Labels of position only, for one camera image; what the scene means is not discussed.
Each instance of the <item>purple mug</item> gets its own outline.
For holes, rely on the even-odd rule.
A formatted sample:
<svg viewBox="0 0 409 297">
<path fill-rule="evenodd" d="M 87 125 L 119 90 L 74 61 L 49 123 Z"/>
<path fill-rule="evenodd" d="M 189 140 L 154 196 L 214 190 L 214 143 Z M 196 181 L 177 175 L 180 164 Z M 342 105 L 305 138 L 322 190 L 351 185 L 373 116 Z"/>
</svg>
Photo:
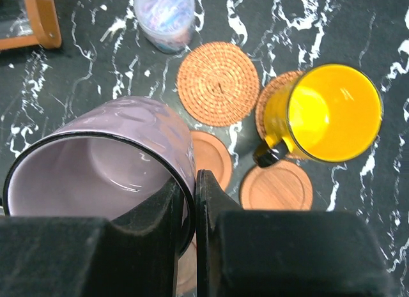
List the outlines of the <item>purple mug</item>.
<svg viewBox="0 0 409 297">
<path fill-rule="evenodd" d="M 11 216 L 114 220 L 173 177 L 185 197 L 184 251 L 195 230 L 195 173 L 181 117 L 163 103 L 129 96 L 78 117 L 19 155 L 6 177 L 3 207 Z"/>
</svg>

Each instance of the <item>round wooden coaster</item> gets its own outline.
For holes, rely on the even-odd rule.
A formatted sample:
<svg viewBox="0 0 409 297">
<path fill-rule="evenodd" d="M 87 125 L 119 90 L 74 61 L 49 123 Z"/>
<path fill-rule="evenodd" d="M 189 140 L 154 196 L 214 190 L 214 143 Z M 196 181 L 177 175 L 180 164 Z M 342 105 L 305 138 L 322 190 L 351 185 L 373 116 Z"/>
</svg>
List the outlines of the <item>round wooden coaster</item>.
<svg viewBox="0 0 409 297">
<path fill-rule="evenodd" d="M 266 85 L 262 90 L 260 97 L 258 98 L 256 105 L 256 114 L 254 118 L 256 120 L 257 132 L 262 139 L 266 136 L 266 130 L 264 128 L 264 109 L 266 107 L 267 101 L 270 97 L 288 82 L 291 82 L 301 76 L 303 72 L 301 71 L 292 71 L 280 74 L 278 77 L 274 78 Z M 299 156 L 289 154 L 289 158 L 300 158 Z"/>
<path fill-rule="evenodd" d="M 176 294 L 191 291 L 197 285 L 196 234 L 186 252 L 179 259 Z"/>
<path fill-rule="evenodd" d="M 187 112 L 211 126 L 229 126 L 246 117 L 257 102 L 256 68 L 239 47 L 213 42 L 192 51 L 177 78 Z"/>
<path fill-rule="evenodd" d="M 229 151 L 214 135 L 202 131 L 190 131 L 193 140 L 196 174 L 200 169 L 212 171 L 223 190 L 229 185 L 233 164 Z"/>
<path fill-rule="evenodd" d="M 244 209 L 309 210 L 313 186 L 299 166 L 280 161 L 267 169 L 253 168 L 240 189 Z"/>
</svg>

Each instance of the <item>mug handle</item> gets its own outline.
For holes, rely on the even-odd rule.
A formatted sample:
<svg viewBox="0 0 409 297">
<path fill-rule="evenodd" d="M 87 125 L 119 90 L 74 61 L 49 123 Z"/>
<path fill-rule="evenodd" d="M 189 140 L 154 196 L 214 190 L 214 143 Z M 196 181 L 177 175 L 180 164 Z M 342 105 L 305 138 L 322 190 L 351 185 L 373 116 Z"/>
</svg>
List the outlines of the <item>mug handle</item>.
<svg viewBox="0 0 409 297">
<path fill-rule="evenodd" d="M 273 148 L 270 148 L 263 140 L 253 153 L 253 160 L 259 167 L 265 168 L 282 160 L 288 153 L 288 146 L 283 139 Z"/>
</svg>

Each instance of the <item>yellow cup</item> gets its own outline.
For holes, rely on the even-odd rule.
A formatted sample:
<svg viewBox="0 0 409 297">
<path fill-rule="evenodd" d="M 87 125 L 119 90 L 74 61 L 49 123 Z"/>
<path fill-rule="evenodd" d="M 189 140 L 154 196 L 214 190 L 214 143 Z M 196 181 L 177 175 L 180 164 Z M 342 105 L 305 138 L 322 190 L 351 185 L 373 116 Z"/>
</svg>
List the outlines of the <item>yellow cup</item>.
<svg viewBox="0 0 409 297">
<path fill-rule="evenodd" d="M 368 77 L 346 65 L 321 65 L 267 101 L 267 136 L 253 159 L 260 167 L 288 153 L 324 162 L 350 160 L 372 144 L 382 117 L 382 100 Z"/>
</svg>

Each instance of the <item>marble countertop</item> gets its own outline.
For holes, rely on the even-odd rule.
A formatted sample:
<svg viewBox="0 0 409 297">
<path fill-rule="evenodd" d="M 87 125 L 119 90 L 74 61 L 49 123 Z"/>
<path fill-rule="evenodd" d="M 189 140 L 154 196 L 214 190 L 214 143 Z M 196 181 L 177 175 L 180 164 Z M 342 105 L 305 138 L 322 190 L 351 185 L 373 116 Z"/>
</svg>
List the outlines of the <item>marble countertop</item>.
<svg viewBox="0 0 409 297">
<path fill-rule="evenodd" d="M 251 114 L 227 128 L 202 125 L 182 107 L 176 74 L 191 49 L 212 41 L 241 46 L 265 86 L 280 73 L 327 62 L 361 68 L 385 107 L 371 149 L 337 166 L 297 161 L 314 187 L 313 209 L 360 215 L 380 240 L 396 296 L 409 296 L 409 9 L 408 0 L 196 0 L 189 49 L 159 52 L 143 36 L 133 0 L 57 0 L 63 47 L 0 53 L 0 178 L 22 150 L 108 100 L 161 100 L 191 128 L 228 147 L 234 173 L 228 194 L 254 166 L 260 142 Z"/>
</svg>

